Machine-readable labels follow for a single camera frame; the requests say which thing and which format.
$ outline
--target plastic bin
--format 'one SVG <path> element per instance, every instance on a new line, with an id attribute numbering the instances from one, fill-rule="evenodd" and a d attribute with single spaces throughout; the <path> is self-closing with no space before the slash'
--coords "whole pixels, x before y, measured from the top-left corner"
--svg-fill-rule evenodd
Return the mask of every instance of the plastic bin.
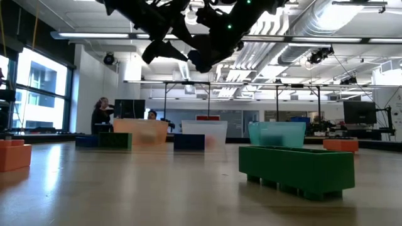
<path id="1" fill-rule="evenodd" d="M 258 146 L 302 148 L 305 122 L 255 122 L 249 124 L 250 142 Z"/>
<path id="2" fill-rule="evenodd" d="M 226 143 L 227 121 L 182 121 L 183 134 L 205 135 L 207 148 L 224 147 Z"/>
<path id="3" fill-rule="evenodd" d="M 132 145 L 158 145 L 166 142 L 169 123 L 144 119 L 114 119 L 114 132 L 133 135 Z"/>

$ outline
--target green block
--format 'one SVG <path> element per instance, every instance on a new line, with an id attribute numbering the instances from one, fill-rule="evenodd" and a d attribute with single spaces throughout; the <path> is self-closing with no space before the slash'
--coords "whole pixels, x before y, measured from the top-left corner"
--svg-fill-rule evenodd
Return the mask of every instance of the green block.
<path id="1" fill-rule="evenodd" d="M 132 134 L 118 132 L 99 133 L 99 147 L 107 149 L 131 150 Z"/>
<path id="2" fill-rule="evenodd" d="M 328 193 L 355 187 L 352 153 L 284 147 L 240 147 L 239 171 L 280 184 L 283 190 L 302 190 L 321 200 Z"/>

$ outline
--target ceiling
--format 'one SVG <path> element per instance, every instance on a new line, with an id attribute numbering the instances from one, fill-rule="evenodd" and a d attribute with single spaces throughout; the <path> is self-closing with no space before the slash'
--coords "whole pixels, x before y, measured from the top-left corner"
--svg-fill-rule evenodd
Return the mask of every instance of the ceiling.
<path id="1" fill-rule="evenodd" d="M 35 13 L 37 0 L 14 0 L 23 8 L 31 13 Z M 57 31 L 75 31 L 75 32 L 136 32 L 132 29 L 131 23 L 121 16 L 118 12 L 114 12 L 111 16 L 107 16 L 104 6 L 94 1 L 74 1 L 74 0 L 40 0 L 39 17 Z M 298 6 L 286 9 L 289 15 L 289 24 L 292 25 L 293 20 L 303 12 L 303 10 L 312 2 L 312 0 L 298 0 Z M 402 0 L 387 0 L 386 12 L 379 14 L 380 7 L 368 8 L 360 10 L 345 26 L 341 27 L 334 35 L 342 36 L 401 36 L 402 34 Z M 200 24 L 187 25 L 191 33 L 208 33 L 208 29 Z M 149 41 L 146 40 L 90 40 L 91 45 L 96 46 L 135 46 L 137 54 L 141 54 Z M 359 83 L 371 82 L 371 70 L 379 66 L 379 63 L 387 61 L 391 57 L 402 58 L 401 45 L 334 45 L 335 55 L 342 63 L 339 64 L 336 58 L 330 57 L 319 65 L 310 65 L 306 63 L 307 55 L 300 57 L 292 67 L 287 68 L 284 72 L 277 74 L 282 82 L 300 83 L 300 82 L 331 82 L 335 76 L 342 75 L 346 70 L 356 70 L 357 80 Z M 118 57 L 124 61 L 130 58 L 132 53 L 120 53 Z M 234 63 L 237 56 L 241 53 L 237 52 L 226 61 Z M 265 64 L 261 61 L 255 68 L 257 73 Z M 189 63 L 188 68 L 194 71 L 195 67 Z M 143 66 L 143 75 L 152 76 L 172 74 L 172 71 L 179 71 L 176 61 L 160 59 L 153 61 L 150 65 Z"/>

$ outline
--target orange crate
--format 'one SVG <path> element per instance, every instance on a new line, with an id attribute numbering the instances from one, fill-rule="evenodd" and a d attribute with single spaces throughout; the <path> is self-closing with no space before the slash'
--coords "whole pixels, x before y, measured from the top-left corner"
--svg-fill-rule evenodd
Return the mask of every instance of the orange crate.
<path id="1" fill-rule="evenodd" d="M 31 145 L 4 146 L 3 142 L 0 141 L 0 172 L 16 170 L 31 164 Z"/>
<path id="2" fill-rule="evenodd" d="M 345 140 L 345 139 L 325 139 L 323 146 L 331 151 L 348 151 L 357 152 L 359 150 L 358 140 Z"/>

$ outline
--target ductwork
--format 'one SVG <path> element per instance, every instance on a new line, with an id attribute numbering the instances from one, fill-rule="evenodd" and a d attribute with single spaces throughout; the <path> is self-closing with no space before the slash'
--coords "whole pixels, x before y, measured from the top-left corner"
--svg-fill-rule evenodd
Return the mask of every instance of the ductwork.
<path id="1" fill-rule="evenodd" d="M 330 36 L 349 23 L 363 6 L 333 5 L 332 0 L 317 0 L 300 20 L 290 28 L 291 36 Z M 309 47 L 288 46 L 278 58 L 281 65 L 291 65 Z"/>

